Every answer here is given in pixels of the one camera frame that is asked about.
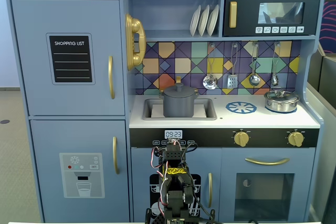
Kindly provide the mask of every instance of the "ice dispenser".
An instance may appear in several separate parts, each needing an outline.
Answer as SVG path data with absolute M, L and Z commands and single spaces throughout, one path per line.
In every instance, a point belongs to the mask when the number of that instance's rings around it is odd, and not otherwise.
M 60 153 L 65 198 L 104 198 L 101 153 Z

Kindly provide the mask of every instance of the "digital clock display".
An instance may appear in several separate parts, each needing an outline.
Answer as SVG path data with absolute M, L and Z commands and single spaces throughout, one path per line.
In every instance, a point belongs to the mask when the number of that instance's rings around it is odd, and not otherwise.
M 181 130 L 169 130 L 164 131 L 164 138 L 182 138 L 182 131 Z

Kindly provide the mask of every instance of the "white countertop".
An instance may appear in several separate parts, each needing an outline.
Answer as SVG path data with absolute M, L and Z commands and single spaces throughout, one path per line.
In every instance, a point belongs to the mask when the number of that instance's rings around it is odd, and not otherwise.
M 298 103 L 294 113 L 275 113 L 265 108 L 263 95 L 200 95 L 199 99 L 212 99 L 216 120 L 143 120 L 146 99 L 157 99 L 157 95 L 136 95 L 131 114 L 130 128 L 320 128 L 320 124 Z M 225 107 L 230 102 L 247 102 L 257 107 L 253 113 L 238 114 Z

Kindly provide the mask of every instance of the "oven door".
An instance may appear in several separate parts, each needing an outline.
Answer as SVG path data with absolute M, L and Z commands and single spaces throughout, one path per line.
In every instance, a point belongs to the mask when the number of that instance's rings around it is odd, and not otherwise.
M 219 221 L 306 221 L 314 148 L 223 148 Z

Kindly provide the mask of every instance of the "oven window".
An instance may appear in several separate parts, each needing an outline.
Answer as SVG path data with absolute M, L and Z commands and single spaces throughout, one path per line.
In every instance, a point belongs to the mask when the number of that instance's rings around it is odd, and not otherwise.
M 235 221 L 288 220 L 294 174 L 239 173 Z

